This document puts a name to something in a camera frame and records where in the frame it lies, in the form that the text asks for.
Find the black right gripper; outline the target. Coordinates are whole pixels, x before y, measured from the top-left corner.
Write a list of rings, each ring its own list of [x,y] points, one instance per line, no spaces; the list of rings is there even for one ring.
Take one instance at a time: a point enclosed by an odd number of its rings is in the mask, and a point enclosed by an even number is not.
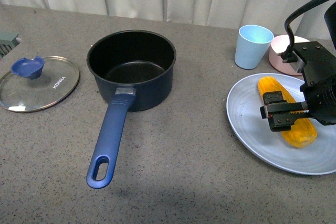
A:
[[[295,43],[292,54],[294,66],[305,81],[300,86],[304,101],[299,103],[308,110],[310,118],[322,125],[335,125],[335,56],[317,41]],[[262,99],[264,104],[286,102],[281,91],[265,92]],[[294,123],[291,113],[268,117],[273,132],[290,131]]]

